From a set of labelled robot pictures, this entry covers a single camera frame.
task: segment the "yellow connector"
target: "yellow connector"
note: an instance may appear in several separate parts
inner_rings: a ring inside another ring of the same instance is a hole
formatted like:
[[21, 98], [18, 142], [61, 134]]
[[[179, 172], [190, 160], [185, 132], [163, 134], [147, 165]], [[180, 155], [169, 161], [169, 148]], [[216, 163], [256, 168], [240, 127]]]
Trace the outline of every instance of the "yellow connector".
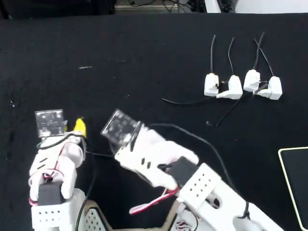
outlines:
[[83, 122], [82, 118], [79, 118], [76, 120], [76, 124], [74, 127], [74, 131], [81, 131], [81, 134], [84, 137], [87, 137], [87, 128], [86, 124]]

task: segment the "white plastic bracket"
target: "white plastic bracket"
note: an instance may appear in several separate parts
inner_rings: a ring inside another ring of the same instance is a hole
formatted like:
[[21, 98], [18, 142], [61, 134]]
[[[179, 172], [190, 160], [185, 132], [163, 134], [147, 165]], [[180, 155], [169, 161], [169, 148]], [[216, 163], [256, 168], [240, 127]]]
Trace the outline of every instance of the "white plastic bracket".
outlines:
[[216, 98], [229, 98], [232, 100], [238, 100], [242, 94], [242, 85], [238, 76], [232, 75], [228, 81], [229, 90], [223, 91], [216, 95]]
[[220, 176], [203, 163], [180, 190], [178, 200], [197, 210], [220, 181]]
[[282, 86], [279, 77], [273, 76], [269, 80], [267, 89], [259, 91], [256, 95], [269, 98], [270, 100], [278, 100], [282, 96]]
[[244, 90], [253, 92], [259, 88], [260, 73], [256, 70], [249, 70], [244, 81]]
[[[74, 189], [73, 197], [61, 205], [32, 206], [32, 227], [35, 231], [59, 228], [59, 231], [75, 231], [76, 221], [85, 194]], [[78, 231], [85, 231], [84, 216], [81, 216]]]
[[207, 74], [204, 82], [204, 95], [216, 96], [218, 94], [219, 79], [214, 73]]

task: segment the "cable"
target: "cable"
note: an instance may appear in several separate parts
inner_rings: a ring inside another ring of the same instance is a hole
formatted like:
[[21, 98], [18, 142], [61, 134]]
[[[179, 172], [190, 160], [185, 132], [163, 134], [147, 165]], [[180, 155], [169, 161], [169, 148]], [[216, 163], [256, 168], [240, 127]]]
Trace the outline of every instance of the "cable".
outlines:
[[213, 48], [214, 48], [215, 39], [216, 39], [216, 35], [213, 36], [212, 44], [211, 44], [211, 73], [213, 73]]
[[231, 67], [232, 75], [234, 75], [234, 70], [233, 70], [233, 66], [232, 66], [232, 62], [231, 62], [231, 58], [230, 58], [230, 50], [231, 50], [233, 41], [234, 41], [234, 37], [232, 38], [231, 43], [229, 45], [229, 49], [228, 49], [228, 58], [229, 58], [229, 62], [230, 62], [230, 67]]
[[199, 221], [198, 221], [198, 218], [197, 218], [196, 214], [194, 212], [192, 212], [192, 211], [191, 211], [191, 213], [193, 214], [194, 218], [196, 218], [196, 227], [193, 230], [193, 231], [196, 231], [198, 226], [199, 226]]
[[178, 192], [178, 190], [179, 189], [176, 189], [176, 190], [173, 190], [173, 191], [171, 191], [171, 192], [169, 192], [167, 194], [163, 194], [163, 195], [157, 197], [155, 200], [152, 200], [149, 203], [135, 206], [135, 207], [133, 207], [133, 208], [131, 208], [129, 210], [129, 214], [135, 215], [135, 214], [141, 213], [144, 210], [148, 209], [149, 207], [151, 207], [151, 206], [153, 206], [153, 205], [155, 205], [155, 204], [157, 204], [157, 203], [159, 203], [159, 202], [161, 202], [161, 201], [163, 201], [163, 200], [173, 196], [174, 194], [176, 194]]
[[187, 105], [194, 105], [194, 104], [202, 104], [204, 102], [206, 102], [209, 99], [215, 99], [214, 97], [207, 97], [201, 100], [196, 100], [196, 101], [191, 101], [191, 102], [186, 102], [186, 103], [179, 103], [179, 102], [175, 102], [175, 101], [171, 101], [171, 100], [167, 100], [165, 98], [162, 98], [163, 101], [167, 102], [167, 103], [171, 103], [174, 105], [182, 105], [182, 106], [187, 106]]
[[[254, 38], [254, 41], [255, 41], [256, 45], [259, 46], [259, 44], [258, 44], [256, 38]], [[260, 51], [261, 51], [261, 53], [262, 53], [262, 55], [263, 55], [265, 61], [268, 63], [268, 66], [269, 66], [269, 70], [270, 70], [270, 72], [271, 72], [271, 75], [272, 75], [272, 76], [275, 76], [275, 75], [274, 75], [274, 72], [273, 72], [273, 69], [271, 68], [270, 62], [269, 62], [269, 60], [267, 59], [267, 57], [265, 56], [265, 53], [263, 52], [263, 50], [262, 50], [261, 48], [260, 48]]]
[[101, 156], [101, 157], [107, 157], [107, 158], [114, 159], [114, 157], [113, 157], [112, 155], [108, 155], [108, 154], [92, 153], [92, 152], [88, 152], [88, 151], [86, 151], [86, 153], [88, 153], [88, 154], [92, 154], [92, 155]]
[[250, 92], [246, 92], [245, 94], [243, 94], [236, 102], [235, 104], [233, 104], [233, 106], [225, 112], [225, 114], [222, 115], [222, 117], [220, 117], [220, 119], [218, 120], [218, 122], [216, 123], [216, 127], [218, 127], [221, 122], [226, 118], [226, 116], [240, 103], [240, 101], [249, 94]]
[[92, 161], [93, 161], [93, 162], [92, 162], [92, 163], [93, 163], [93, 178], [92, 178], [92, 182], [91, 182], [91, 184], [90, 184], [90, 186], [89, 186], [88, 192], [87, 192], [87, 194], [86, 194], [86, 197], [85, 197], [85, 199], [84, 199], [84, 201], [83, 201], [83, 203], [82, 203], [82, 205], [81, 205], [81, 207], [80, 207], [80, 210], [79, 210], [79, 213], [78, 213], [78, 217], [77, 217], [77, 222], [76, 222], [75, 231], [78, 231], [80, 219], [81, 219], [81, 216], [82, 216], [82, 214], [83, 214], [83, 209], [84, 209], [85, 204], [86, 204], [86, 202], [87, 202], [87, 199], [88, 199], [88, 197], [89, 197], [89, 195], [90, 195], [90, 193], [91, 193], [91, 191], [92, 191], [92, 188], [93, 188], [93, 185], [94, 185], [95, 179], [96, 179], [96, 165], [95, 165], [94, 154], [92, 153], [91, 156], [92, 156]]
[[130, 0], [127, 0], [127, 1], [128, 1], [128, 3], [129, 3], [132, 7], [140, 7], [140, 6], [147, 6], [147, 5], [150, 5], [150, 4], [154, 3], [154, 2], [156, 2], [157, 0], [153, 0], [153, 1], [151, 1], [151, 2], [144, 3], [144, 4], [140, 4], [140, 5], [135, 5], [135, 4], [131, 3]]
[[226, 176], [226, 179], [227, 179], [227, 181], [228, 181], [228, 183], [229, 183], [229, 186], [230, 186], [234, 191], [236, 191], [235, 186], [234, 186], [234, 184], [233, 184], [233, 182], [232, 182], [232, 180], [231, 180], [231, 178], [230, 178], [230, 176], [229, 176], [229, 173], [228, 173], [228, 171], [227, 171], [227, 169], [226, 169], [226, 166], [225, 166], [225, 164], [224, 164], [224, 162], [223, 162], [223, 160], [222, 160], [222, 158], [221, 158], [219, 152], [217, 151], [217, 149], [216, 149], [210, 142], [208, 142], [207, 140], [201, 138], [200, 136], [197, 136], [197, 135], [195, 135], [195, 134], [193, 134], [193, 133], [191, 133], [191, 132], [189, 132], [189, 131], [187, 131], [187, 130], [185, 130], [185, 129], [183, 129], [183, 128], [177, 126], [177, 125], [174, 125], [174, 124], [164, 124], [164, 123], [162, 123], [162, 124], [150, 124], [149, 126], [150, 126], [150, 127], [171, 127], [171, 128], [176, 128], [176, 129], [178, 129], [178, 130], [184, 132], [185, 134], [187, 134], [187, 135], [189, 135], [189, 136], [191, 136], [191, 137], [194, 137], [195, 139], [197, 139], [197, 140], [199, 140], [199, 141], [201, 141], [201, 142], [207, 144], [207, 145], [214, 151], [215, 155], [217, 156], [217, 158], [218, 158], [218, 160], [219, 160], [219, 162], [220, 162], [220, 165], [221, 165], [221, 167], [222, 167], [222, 169], [223, 169], [223, 171], [224, 171], [224, 174], [225, 174], [225, 176]]
[[257, 47], [257, 54], [256, 54], [256, 61], [255, 61], [255, 64], [254, 64], [254, 67], [252, 69], [256, 69], [257, 67], [257, 64], [258, 64], [258, 61], [259, 61], [259, 53], [260, 53], [260, 48], [261, 48], [261, 43], [262, 43], [262, 40], [263, 40], [263, 37], [264, 37], [264, 32], [262, 32], [262, 35], [259, 39], [259, 43], [258, 43], [258, 47]]
[[169, 12], [169, 13], [171, 13], [171, 10], [166, 6], [166, 4], [165, 4], [165, 0], [162, 0], [162, 4], [164, 5], [164, 7], [166, 8], [166, 10]]
[[238, 217], [239, 219], [245, 219], [248, 218], [250, 220], [250, 213], [249, 213], [249, 202], [246, 201], [246, 206], [245, 206], [245, 210], [244, 210], [244, 214], [242, 217]]
[[45, 146], [45, 147], [37, 147], [38, 149], [41, 149], [41, 150], [45, 150], [45, 149], [49, 149], [49, 148], [52, 148], [54, 146], [57, 146], [58, 144], [62, 143], [63, 141], [67, 140], [70, 136], [75, 136], [75, 137], [81, 137], [83, 138], [85, 141], [87, 140], [86, 137], [84, 137], [83, 135], [77, 135], [77, 134], [74, 134], [74, 133], [69, 133], [67, 136], [65, 136], [63, 139], [57, 141], [56, 143], [54, 144], [51, 144], [49, 146]]

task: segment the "perforated white panel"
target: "perforated white panel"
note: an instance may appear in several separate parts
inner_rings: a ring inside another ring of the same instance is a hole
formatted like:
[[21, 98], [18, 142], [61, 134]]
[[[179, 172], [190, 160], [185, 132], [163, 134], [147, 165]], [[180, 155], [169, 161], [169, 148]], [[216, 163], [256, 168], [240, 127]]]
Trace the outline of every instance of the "perforated white panel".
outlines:
[[86, 231], [107, 231], [96, 209], [91, 208], [85, 217]]

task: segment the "red wire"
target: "red wire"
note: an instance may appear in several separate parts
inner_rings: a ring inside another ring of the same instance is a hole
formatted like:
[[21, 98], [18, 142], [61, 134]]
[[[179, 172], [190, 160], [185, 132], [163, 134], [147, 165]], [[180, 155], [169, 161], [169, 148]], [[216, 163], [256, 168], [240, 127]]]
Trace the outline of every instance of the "red wire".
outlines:
[[178, 190], [179, 190], [179, 189], [176, 189], [176, 190], [171, 191], [171, 192], [170, 192], [169, 194], [167, 194], [165, 197], [159, 199], [158, 201], [154, 201], [154, 202], [149, 203], [149, 204], [148, 204], [147, 206], [145, 206], [143, 209], [140, 209], [140, 210], [137, 210], [137, 211], [135, 211], [135, 212], [132, 212], [131, 215], [135, 215], [135, 214], [138, 214], [138, 213], [141, 213], [141, 212], [147, 210], [149, 207], [151, 207], [151, 206], [153, 206], [153, 205], [155, 205], [155, 204], [158, 204], [159, 202], [161, 202], [161, 201], [163, 201], [163, 200], [165, 200], [165, 199], [167, 199], [167, 198], [173, 196], [174, 194], [177, 193]]

